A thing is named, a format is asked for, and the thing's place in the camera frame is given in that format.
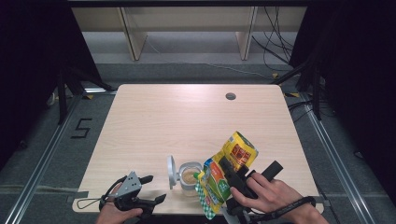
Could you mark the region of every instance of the wooden table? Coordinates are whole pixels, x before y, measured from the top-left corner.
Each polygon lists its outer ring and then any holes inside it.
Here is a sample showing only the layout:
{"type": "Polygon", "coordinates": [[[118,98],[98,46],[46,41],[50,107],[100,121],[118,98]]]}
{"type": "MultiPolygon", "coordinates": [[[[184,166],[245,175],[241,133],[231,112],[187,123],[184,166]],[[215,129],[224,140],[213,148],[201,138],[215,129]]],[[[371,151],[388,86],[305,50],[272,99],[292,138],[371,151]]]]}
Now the wooden table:
{"type": "MultiPolygon", "coordinates": [[[[198,197],[169,188],[166,158],[176,167],[204,163],[239,131],[258,150],[251,169],[263,171],[272,161],[284,170],[276,177],[304,196],[318,196],[281,89],[276,85],[122,85],[107,115],[79,191],[99,198],[119,178],[136,171],[154,175],[143,185],[142,199],[166,193],[154,214],[203,215],[198,197]],[[227,93],[236,98],[229,100],[227,93]]],[[[76,212],[95,212],[98,203],[76,212]]]]}

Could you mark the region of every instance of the black strap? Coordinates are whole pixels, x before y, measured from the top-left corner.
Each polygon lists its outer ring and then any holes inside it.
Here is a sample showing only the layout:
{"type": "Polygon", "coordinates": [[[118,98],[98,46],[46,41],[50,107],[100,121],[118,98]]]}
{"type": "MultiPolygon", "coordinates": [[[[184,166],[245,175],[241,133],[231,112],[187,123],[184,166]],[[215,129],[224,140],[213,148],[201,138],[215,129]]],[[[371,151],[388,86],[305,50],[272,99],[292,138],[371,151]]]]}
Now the black strap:
{"type": "Polygon", "coordinates": [[[105,206],[106,204],[106,198],[108,197],[108,194],[110,193],[111,190],[114,189],[114,187],[116,187],[116,185],[118,185],[121,182],[124,182],[124,180],[126,179],[127,176],[118,179],[108,190],[107,192],[102,195],[102,197],[99,200],[99,211],[102,210],[103,206],[105,206]]]}
{"type": "Polygon", "coordinates": [[[289,211],[291,211],[295,208],[298,208],[299,206],[301,206],[305,203],[311,203],[312,206],[314,206],[314,207],[317,205],[317,202],[315,201],[314,197],[312,197],[312,196],[303,197],[302,199],[297,200],[296,202],[291,203],[286,207],[276,209],[274,212],[266,213],[266,214],[262,215],[261,217],[255,218],[254,221],[268,221],[268,220],[279,218],[279,217],[285,215],[286,213],[288,213],[289,211]]]}

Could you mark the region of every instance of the finger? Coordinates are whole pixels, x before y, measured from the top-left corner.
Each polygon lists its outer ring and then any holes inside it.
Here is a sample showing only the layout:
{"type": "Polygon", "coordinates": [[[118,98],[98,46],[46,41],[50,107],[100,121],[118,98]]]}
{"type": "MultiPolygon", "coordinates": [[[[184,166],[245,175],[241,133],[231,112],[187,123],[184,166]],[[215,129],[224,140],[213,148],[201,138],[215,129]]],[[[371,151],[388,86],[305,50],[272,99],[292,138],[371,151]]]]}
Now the finger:
{"type": "Polygon", "coordinates": [[[259,183],[261,186],[264,188],[269,188],[271,186],[271,182],[267,180],[262,174],[260,173],[254,173],[251,175],[251,177],[256,180],[257,183],[259,183]]]}
{"type": "Polygon", "coordinates": [[[259,209],[260,202],[254,199],[250,199],[245,197],[238,189],[231,187],[230,188],[231,194],[235,198],[237,202],[242,204],[245,207],[256,208],[259,209]]]}
{"type": "Polygon", "coordinates": [[[112,193],[112,194],[113,194],[113,193],[116,193],[116,192],[119,190],[119,188],[121,187],[121,185],[122,185],[122,183],[117,184],[116,187],[114,187],[114,189],[111,190],[111,193],[112,193]]]}
{"type": "Polygon", "coordinates": [[[260,174],[259,174],[259,176],[254,175],[251,178],[248,178],[247,186],[250,187],[259,197],[266,199],[265,195],[270,193],[270,190],[267,188],[268,184],[264,183],[264,186],[263,186],[260,184],[260,182],[258,182],[257,179],[259,179],[259,181],[261,180],[260,174]]]}

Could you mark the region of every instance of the colorful package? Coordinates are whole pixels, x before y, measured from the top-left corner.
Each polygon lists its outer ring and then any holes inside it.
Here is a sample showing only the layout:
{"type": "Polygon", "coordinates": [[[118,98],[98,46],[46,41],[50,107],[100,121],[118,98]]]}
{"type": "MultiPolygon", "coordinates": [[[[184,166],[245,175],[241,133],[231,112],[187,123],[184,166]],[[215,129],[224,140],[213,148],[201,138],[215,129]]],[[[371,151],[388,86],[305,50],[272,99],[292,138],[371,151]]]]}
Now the colorful package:
{"type": "Polygon", "coordinates": [[[204,163],[204,170],[198,174],[195,189],[207,218],[212,219],[231,195],[230,186],[219,166],[219,160],[225,157],[237,172],[244,165],[248,168],[258,153],[241,133],[235,132],[221,151],[204,163]]]}

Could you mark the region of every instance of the black cable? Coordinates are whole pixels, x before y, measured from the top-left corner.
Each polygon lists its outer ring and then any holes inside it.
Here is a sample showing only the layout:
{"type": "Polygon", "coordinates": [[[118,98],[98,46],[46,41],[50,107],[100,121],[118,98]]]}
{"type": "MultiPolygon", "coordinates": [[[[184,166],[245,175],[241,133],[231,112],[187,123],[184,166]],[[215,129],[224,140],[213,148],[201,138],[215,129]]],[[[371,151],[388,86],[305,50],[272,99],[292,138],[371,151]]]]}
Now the black cable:
{"type": "MultiPolygon", "coordinates": [[[[267,64],[267,61],[265,61],[265,52],[268,50],[268,41],[267,41],[267,44],[265,45],[265,46],[262,46],[262,48],[264,49],[264,54],[262,55],[262,60],[264,61],[264,64],[265,64],[265,66],[267,66],[269,69],[271,69],[271,70],[274,70],[274,71],[280,71],[280,72],[289,72],[289,70],[284,70],[284,69],[275,69],[275,68],[272,68],[272,67],[270,67],[270,65],[268,65],[267,64]]],[[[285,61],[283,58],[281,58],[280,56],[278,56],[278,55],[276,55],[276,57],[278,57],[278,58],[280,58],[280,60],[282,61],[282,62],[286,62],[286,63],[288,63],[287,61],[285,61]]]]}
{"type": "Polygon", "coordinates": [[[100,198],[96,198],[96,199],[80,199],[80,200],[77,201],[77,208],[78,209],[84,209],[84,208],[90,206],[91,204],[99,202],[99,201],[100,201],[100,198]],[[87,204],[87,205],[85,205],[85,206],[82,206],[82,207],[79,206],[80,202],[91,201],[91,200],[94,200],[94,201],[89,203],[89,204],[87,204]]]}
{"type": "Polygon", "coordinates": [[[297,122],[299,119],[301,119],[304,115],[308,114],[310,111],[312,111],[312,109],[305,111],[299,118],[295,119],[293,123],[297,122]]]}
{"type": "Polygon", "coordinates": [[[314,179],[314,182],[315,182],[315,185],[317,186],[317,188],[318,188],[320,194],[323,196],[323,199],[324,199],[325,201],[328,201],[328,202],[329,202],[329,205],[330,205],[329,207],[330,207],[330,210],[332,211],[332,215],[334,216],[335,221],[336,221],[338,224],[340,224],[340,223],[341,223],[341,222],[340,222],[340,219],[338,219],[337,214],[335,213],[334,209],[332,208],[332,202],[330,201],[330,199],[327,198],[326,194],[324,193],[323,189],[322,189],[322,188],[320,187],[320,185],[318,184],[317,180],[314,179]]]}
{"type": "MultiPolygon", "coordinates": [[[[271,33],[269,39],[271,39],[273,33],[274,33],[274,27],[273,27],[273,31],[272,31],[272,33],[271,33]]],[[[269,44],[269,41],[267,41],[265,47],[263,48],[263,49],[264,49],[264,54],[262,55],[262,59],[263,59],[263,61],[264,61],[265,66],[267,66],[267,67],[270,68],[270,69],[273,69],[273,68],[271,68],[271,67],[267,64],[267,61],[265,61],[265,51],[268,49],[268,48],[267,48],[267,47],[268,47],[268,44],[269,44]]]]}
{"type": "Polygon", "coordinates": [[[126,177],[128,177],[128,176],[126,175],[126,176],[118,179],[116,182],[114,182],[113,185],[111,185],[111,187],[107,190],[106,194],[102,195],[102,197],[100,198],[100,202],[99,202],[99,210],[102,210],[103,206],[105,206],[106,198],[108,197],[108,194],[110,193],[110,191],[113,190],[119,183],[124,182],[126,177]]]}
{"type": "Polygon", "coordinates": [[[294,109],[297,108],[298,106],[300,106],[300,105],[309,105],[311,103],[312,103],[312,100],[298,102],[298,103],[295,103],[295,104],[292,104],[292,105],[288,105],[288,109],[289,109],[290,114],[292,114],[294,109]]]}
{"type": "Polygon", "coordinates": [[[279,7],[276,7],[276,21],[275,21],[275,22],[272,21],[272,19],[271,19],[269,13],[268,13],[266,7],[264,7],[264,10],[265,10],[265,13],[266,13],[266,15],[267,15],[268,20],[269,20],[270,23],[271,23],[271,26],[273,27],[273,30],[272,30],[272,33],[271,33],[270,37],[269,37],[269,38],[268,38],[268,36],[266,36],[266,37],[270,40],[271,37],[272,37],[272,34],[275,32],[276,35],[277,35],[277,37],[279,38],[279,41],[280,41],[281,45],[282,45],[281,48],[283,49],[283,52],[285,53],[286,58],[289,60],[288,56],[290,56],[290,54],[289,54],[288,51],[286,51],[286,46],[285,46],[284,43],[283,43],[283,41],[285,41],[285,42],[287,42],[287,41],[286,41],[286,40],[281,36],[281,34],[280,34],[279,19],[278,19],[279,7]]]}
{"type": "Polygon", "coordinates": [[[274,46],[277,46],[278,48],[283,48],[282,46],[280,46],[280,45],[278,45],[277,43],[275,43],[274,41],[272,41],[272,40],[270,39],[270,37],[268,37],[268,35],[267,35],[265,32],[263,32],[263,33],[264,33],[265,37],[267,38],[267,40],[268,40],[271,44],[273,44],[274,46]]]}
{"type": "Polygon", "coordinates": [[[266,51],[270,52],[272,55],[276,56],[280,61],[284,62],[284,63],[288,63],[288,61],[286,61],[285,59],[283,59],[282,57],[280,57],[279,55],[277,55],[275,52],[271,51],[270,49],[266,48],[264,45],[262,45],[254,36],[252,36],[253,40],[256,41],[256,43],[262,47],[262,49],[265,49],[266,51]]]}
{"type": "Polygon", "coordinates": [[[281,45],[282,45],[283,53],[285,54],[286,58],[287,58],[288,61],[289,61],[289,60],[290,60],[290,54],[289,54],[289,52],[286,50],[286,46],[285,46],[285,44],[283,43],[282,35],[280,34],[279,17],[278,17],[278,16],[279,16],[279,7],[275,7],[275,11],[276,11],[276,20],[275,20],[274,26],[275,26],[275,30],[276,30],[276,27],[277,27],[276,35],[277,35],[277,37],[279,38],[279,41],[280,41],[280,43],[281,43],[281,45]]]}

